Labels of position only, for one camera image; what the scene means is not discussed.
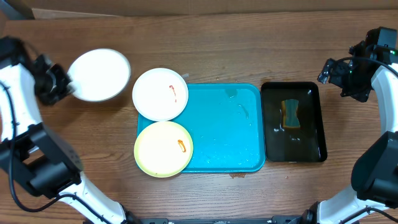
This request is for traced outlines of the white plate with stain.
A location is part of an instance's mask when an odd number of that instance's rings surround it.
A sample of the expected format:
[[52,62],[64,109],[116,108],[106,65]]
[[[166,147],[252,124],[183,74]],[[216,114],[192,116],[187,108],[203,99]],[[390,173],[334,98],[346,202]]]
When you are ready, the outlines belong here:
[[88,102],[106,101],[124,90],[131,77],[128,59],[113,49],[95,49],[79,56],[68,69],[72,95]]

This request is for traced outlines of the green yellow sponge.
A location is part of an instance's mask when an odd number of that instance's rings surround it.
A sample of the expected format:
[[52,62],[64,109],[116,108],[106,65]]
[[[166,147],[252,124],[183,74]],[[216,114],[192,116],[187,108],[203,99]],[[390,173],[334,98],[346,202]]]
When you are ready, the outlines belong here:
[[281,102],[282,127],[286,129],[299,129],[300,121],[297,116],[299,101],[288,99]]

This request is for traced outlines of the yellow plate with stain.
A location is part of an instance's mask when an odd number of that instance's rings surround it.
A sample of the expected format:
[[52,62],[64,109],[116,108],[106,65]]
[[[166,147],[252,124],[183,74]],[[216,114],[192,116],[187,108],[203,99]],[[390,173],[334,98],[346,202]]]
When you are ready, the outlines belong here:
[[193,140],[181,125],[155,122],[144,128],[134,145],[134,158],[141,171],[157,178],[181,173],[193,156]]

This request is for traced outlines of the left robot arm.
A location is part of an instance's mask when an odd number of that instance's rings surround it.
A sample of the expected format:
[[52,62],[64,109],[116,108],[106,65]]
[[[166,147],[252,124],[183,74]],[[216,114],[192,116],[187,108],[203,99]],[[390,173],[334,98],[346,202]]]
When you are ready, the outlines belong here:
[[91,223],[140,223],[84,174],[74,148],[44,125],[38,102],[52,106],[72,92],[64,69],[21,39],[1,38],[1,169],[16,205],[36,213],[63,202]]

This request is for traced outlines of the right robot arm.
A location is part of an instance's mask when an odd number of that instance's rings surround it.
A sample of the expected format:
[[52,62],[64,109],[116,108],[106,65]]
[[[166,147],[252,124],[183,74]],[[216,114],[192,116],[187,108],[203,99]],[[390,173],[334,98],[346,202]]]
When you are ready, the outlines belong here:
[[341,88],[341,96],[366,102],[377,96],[380,138],[356,161],[351,183],[334,197],[314,203],[293,223],[358,223],[372,213],[397,208],[397,30],[378,27],[349,48],[349,57],[329,58],[318,81]]

